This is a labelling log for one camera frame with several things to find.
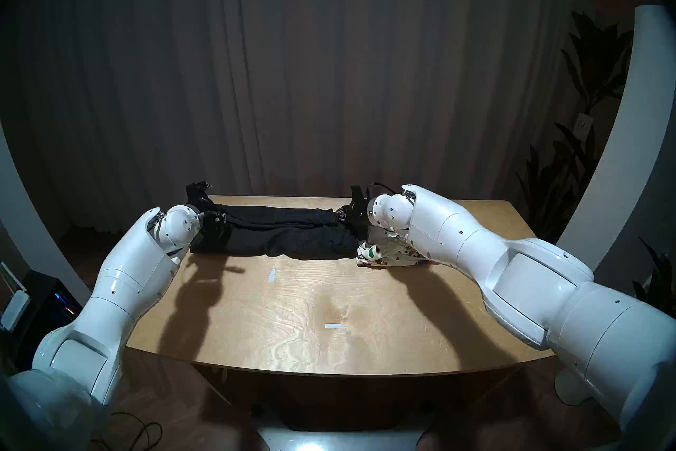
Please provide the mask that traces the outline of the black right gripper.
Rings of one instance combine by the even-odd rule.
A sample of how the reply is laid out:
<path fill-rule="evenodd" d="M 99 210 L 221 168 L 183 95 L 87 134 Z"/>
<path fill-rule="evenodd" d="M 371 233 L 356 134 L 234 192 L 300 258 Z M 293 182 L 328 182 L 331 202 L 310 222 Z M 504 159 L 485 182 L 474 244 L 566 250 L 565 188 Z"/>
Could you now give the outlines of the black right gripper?
<path fill-rule="evenodd" d="M 342 223 L 351 230 L 359 240 L 368 239 L 368 228 L 371 226 L 368 217 L 369 198 L 360 185 L 352 185 L 351 201 L 342 206 Z"/>

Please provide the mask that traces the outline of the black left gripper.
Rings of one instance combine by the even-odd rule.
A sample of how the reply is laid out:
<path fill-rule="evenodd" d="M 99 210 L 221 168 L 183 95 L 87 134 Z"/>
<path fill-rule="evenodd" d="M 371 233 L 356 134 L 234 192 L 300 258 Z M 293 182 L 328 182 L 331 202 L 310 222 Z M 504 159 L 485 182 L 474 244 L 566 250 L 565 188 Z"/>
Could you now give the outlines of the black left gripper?
<path fill-rule="evenodd" d="M 190 245 L 191 253 L 226 253 L 231 235 L 226 208 L 213 202 L 207 194 L 212 186 L 204 180 L 186 185 L 187 205 L 198 213 L 199 232 Z"/>

